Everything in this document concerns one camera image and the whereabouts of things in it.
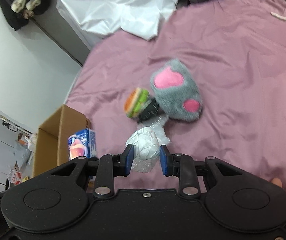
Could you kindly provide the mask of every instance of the gray plush toy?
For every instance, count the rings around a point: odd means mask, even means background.
[[[168,61],[153,73],[151,87],[160,108],[170,118],[185,121],[199,119],[203,102],[187,67],[178,59]]]

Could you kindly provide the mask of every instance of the plush paw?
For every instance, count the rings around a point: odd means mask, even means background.
[[[170,87],[179,87],[183,85],[184,78],[181,73],[171,70],[171,66],[167,66],[162,72],[158,73],[154,78],[154,85],[158,89],[166,89]]]
[[[184,109],[190,113],[198,111],[200,106],[200,103],[194,99],[188,99],[183,103]]]

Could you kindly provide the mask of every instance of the bed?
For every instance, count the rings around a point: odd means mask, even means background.
[[[182,8],[150,42],[124,31],[97,45],[68,97],[96,131],[99,156],[121,153],[137,130],[123,104],[137,86],[151,92],[154,71],[178,58],[204,101],[197,122],[170,120],[169,150],[213,155],[286,189],[285,0],[213,0]],[[115,188],[173,188],[178,179],[150,173],[115,178]]]

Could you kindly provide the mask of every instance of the cluttered items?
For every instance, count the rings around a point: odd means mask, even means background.
[[[136,119],[140,127],[126,142],[134,145],[132,169],[144,173],[155,166],[160,146],[171,142],[163,128],[168,119],[198,120],[203,107],[195,81],[178,59],[153,73],[151,88],[154,97],[146,89],[136,88],[124,104],[127,117]]]
[[[8,165],[7,178],[11,184],[18,185],[29,179],[29,176],[23,175],[26,168],[31,164],[34,154],[34,142],[37,135],[18,134],[18,138],[14,143],[13,155],[15,156],[15,164]]]
[[[38,129],[32,177],[67,162],[68,138],[89,126],[90,122],[84,114],[66,105],[57,109]]]
[[[203,102],[199,89],[178,59],[170,60],[151,77],[152,97],[146,89],[136,88],[124,104],[124,111],[138,122],[166,113],[187,122],[199,119]]]

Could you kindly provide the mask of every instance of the white wall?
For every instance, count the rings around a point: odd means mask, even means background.
[[[15,32],[0,8],[0,114],[35,132],[64,103],[79,70],[33,22]]]

